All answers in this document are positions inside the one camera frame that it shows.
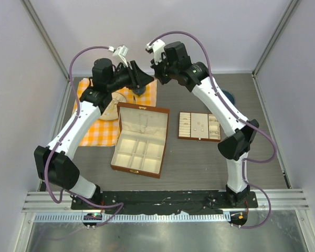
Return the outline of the brown jewelry tray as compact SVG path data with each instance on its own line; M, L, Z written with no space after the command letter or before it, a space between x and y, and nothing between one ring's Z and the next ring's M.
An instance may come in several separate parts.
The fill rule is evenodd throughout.
M216 119L213 114L208 113L180 112L178 138L184 140L220 142L221 125L220 123L209 123L210 118ZM210 134L210 131L219 131L219 134Z

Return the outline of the brown jewelry box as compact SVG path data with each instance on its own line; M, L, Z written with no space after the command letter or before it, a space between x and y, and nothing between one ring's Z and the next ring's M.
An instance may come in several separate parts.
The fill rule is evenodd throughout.
M110 163L113 170L160 178L170 110L120 102L119 137Z

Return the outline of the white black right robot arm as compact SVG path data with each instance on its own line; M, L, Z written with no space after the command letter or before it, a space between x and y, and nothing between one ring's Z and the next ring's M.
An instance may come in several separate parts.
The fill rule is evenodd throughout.
M218 150L227 162L225 197L230 206L241 206L250 192L250 186L245 182L244 162L259 127L258 121L248 120L234 107L210 76L209 69L202 62L191 61L182 42L165 44L158 39L147 44L146 50L153 54L151 68L161 84L176 80L199 98L220 123L226 135L218 144Z

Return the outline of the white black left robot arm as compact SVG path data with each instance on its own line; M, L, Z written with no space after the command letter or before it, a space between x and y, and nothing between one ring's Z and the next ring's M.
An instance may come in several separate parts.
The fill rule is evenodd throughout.
M112 93L124 87L140 89L153 82L154 78L144 73L133 60L128 66L120 63L114 66L108 58L97 59L92 68L92 77L87 89L77 103L60 133L46 146L34 151L37 173L46 184L46 189L55 203L51 185L59 186L79 197L89 209L101 204L101 189L88 181L73 163L75 152L90 127L106 111L112 101Z

